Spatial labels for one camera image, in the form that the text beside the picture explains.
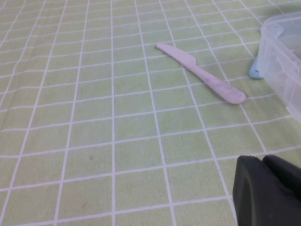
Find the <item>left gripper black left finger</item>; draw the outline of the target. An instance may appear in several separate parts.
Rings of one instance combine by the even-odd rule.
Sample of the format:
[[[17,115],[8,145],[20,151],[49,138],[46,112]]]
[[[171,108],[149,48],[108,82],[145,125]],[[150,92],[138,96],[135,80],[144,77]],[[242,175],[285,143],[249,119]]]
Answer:
[[[232,196],[240,226],[301,224],[301,200],[257,157],[238,157]]]

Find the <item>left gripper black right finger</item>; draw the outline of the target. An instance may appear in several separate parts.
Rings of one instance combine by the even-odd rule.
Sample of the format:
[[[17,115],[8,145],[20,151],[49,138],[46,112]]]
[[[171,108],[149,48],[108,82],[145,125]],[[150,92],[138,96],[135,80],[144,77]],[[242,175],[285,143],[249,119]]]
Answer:
[[[301,199],[301,169],[292,163],[275,155],[266,155],[264,164],[273,172],[278,180],[300,200]]]

